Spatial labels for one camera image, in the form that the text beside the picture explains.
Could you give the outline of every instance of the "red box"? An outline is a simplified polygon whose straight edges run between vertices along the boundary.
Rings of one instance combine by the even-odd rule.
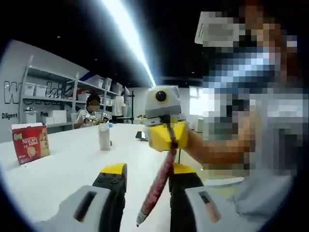
[[[46,126],[13,129],[12,134],[20,165],[50,155]]]

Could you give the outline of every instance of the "metal shelving unit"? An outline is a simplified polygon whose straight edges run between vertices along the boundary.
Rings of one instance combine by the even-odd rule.
[[[111,105],[106,105],[106,97],[107,95],[109,96],[116,96],[117,94],[108,91],[105,88],[99,88],[98,86],[92,85],[90,83],[87,83],[85,81],[79,80],[79,73],[77,72],[75,77],[70,77],[70,76],[65,76],[59,73],[51,72],[47,69],[42,69],[40,67],[35,67],[32,65],[34,56],[31,56],[28,62],[28,65],[25,68],[24,76],[22,78],[22,85],[21,85],[21,91],[20,91],[20,99],[19,99],[19,123],[24,122],[24,114],[23,114],[23,104],[24,100],[38,100],[38,101],[46,101],[46,102],[58,102],[60,103],[61,109],[64,110],[65,104],[66,103],[71,103],[72,104],[72,113],[75,113],[75,106],[76,104],[86,104],[85,101],[77,101],[77,89],[78,87],[82,87],[85,89],[89,90],[94,90],[98,93],[104,94],[104,102],[101,104],[101,106],[104,107],[103,112],[106,112],[106,107],[111,107]],[[61,98],[50,98],[50,97],[36,97],[36,96],[25,96],[24,95],[24,89],[25,89],[25,84],[27,82],[27,77],[31,76],[34,78],[40,78],[40,79],[45,79],[48,81],[52,82],[58,82],[58,83],[63,83],[63,90],[61,94]],[[73,98],[72,99],[66,99],[65,98],[65,90],[66,87],[70,85],[73,87]],[[64,127],[64,126],[72,126],[73,128],[73,123],[68,122],[68,123],[61,123],[61,124],[50,124],[46,125],[47,128],[55,128],[55,127]]]

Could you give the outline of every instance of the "wall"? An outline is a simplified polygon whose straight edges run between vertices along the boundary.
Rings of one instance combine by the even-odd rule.
[[[5,54],[3,54],[0,63],[0,95],[3,96],[0,101],[0,115],[2,116],[0,118],[0,128],[2,131],[0,134],[0,143],[12,139],[12,134],[9,129],[12,124],[18,123],[21,80],[31,55],[34,55],[32,64],[35,67],[43,68],[60,75],[75,77],[77,72],[79,76],[83,76],[88,72],[85,68],[40,48],[23,42],[12,41],[8,45]],[[48,85],[50,89],[58,88],[58,83],[47,83],[47,81],[39,79],[35,81],[36,84]],[[30,106],[34,106],[40,112],[49,109],[59,109],[57,105],[40,101],[33,101]],[[3,117],[3,114],[6,113],[13,117]]]
[[[134,91],[134,117],[138,115],[145,114],[145,94],[148,88],[129,88],[129,91]],[[195,129],[196,121],[199,116],[190,115],[190,95],[189,95],[189,88],[179,88],[180,94],[180,104],[182,107],[183,114],[186,116],[188,122],[190,123],[190,128]]]

